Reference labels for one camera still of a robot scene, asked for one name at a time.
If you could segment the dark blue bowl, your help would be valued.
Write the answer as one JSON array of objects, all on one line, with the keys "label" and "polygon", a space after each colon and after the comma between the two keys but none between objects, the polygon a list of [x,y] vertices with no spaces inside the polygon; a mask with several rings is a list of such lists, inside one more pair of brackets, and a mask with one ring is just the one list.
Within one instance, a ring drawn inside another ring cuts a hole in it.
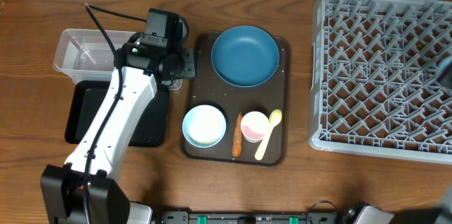
[{"label": "dark blue bowl", "polygon": [[221,33],[211,49],[211,64],[225,82],[252,88],[268,81],[280,63],[274,38],[260,28],[241,25]]}]

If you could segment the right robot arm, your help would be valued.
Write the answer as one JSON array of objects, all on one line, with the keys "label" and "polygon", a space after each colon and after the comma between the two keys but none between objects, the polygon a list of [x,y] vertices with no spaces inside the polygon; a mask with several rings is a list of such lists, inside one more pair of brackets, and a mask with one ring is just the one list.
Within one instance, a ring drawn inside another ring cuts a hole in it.
[{"label": "right robot arm", "polygon": [[435,207],[390,213],[362,202],[355,204],[335,222],[339,224],[451,224],[451,187]]}]

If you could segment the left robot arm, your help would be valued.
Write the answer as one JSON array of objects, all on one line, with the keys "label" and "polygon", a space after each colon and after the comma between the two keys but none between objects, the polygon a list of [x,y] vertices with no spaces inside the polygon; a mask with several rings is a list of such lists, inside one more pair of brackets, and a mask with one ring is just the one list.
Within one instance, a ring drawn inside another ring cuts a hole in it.
[{"label": "left robot arm", "polygon": [[116,50],[109,89],[85,136],[63,166],[48,165],[42,173],[50,223],[151,222],[152,208],[120,189],[120,169],[158,86],[196,76],[196,56],[183,47],[188,35],[183,17],[151,9],[145,30]]}]

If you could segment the pink cup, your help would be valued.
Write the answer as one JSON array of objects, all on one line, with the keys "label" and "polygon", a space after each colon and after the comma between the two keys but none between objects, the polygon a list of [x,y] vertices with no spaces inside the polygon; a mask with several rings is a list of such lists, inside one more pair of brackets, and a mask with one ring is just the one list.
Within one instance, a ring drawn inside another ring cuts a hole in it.
[{"label": "pink cup", "polygon": [[264,113],[253,111],[243,116],[240,128],[247,141],[257,143],[268,134],[270,123]]}]

